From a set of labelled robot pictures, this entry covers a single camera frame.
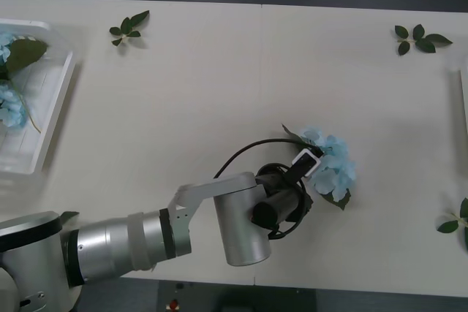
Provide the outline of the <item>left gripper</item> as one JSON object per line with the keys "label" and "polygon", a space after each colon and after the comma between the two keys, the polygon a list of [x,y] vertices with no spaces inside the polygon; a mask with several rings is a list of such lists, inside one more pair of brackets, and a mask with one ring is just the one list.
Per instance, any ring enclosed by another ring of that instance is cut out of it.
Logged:
{"label": "left gripper", "polygon": [[301,196],[302,196],[302,203],[303,203],[303,214],[307,214],[313,205],[313,200],[310,194],[307,191],[307,188],[302,180],[299,181],[300,188],[301,188]]}

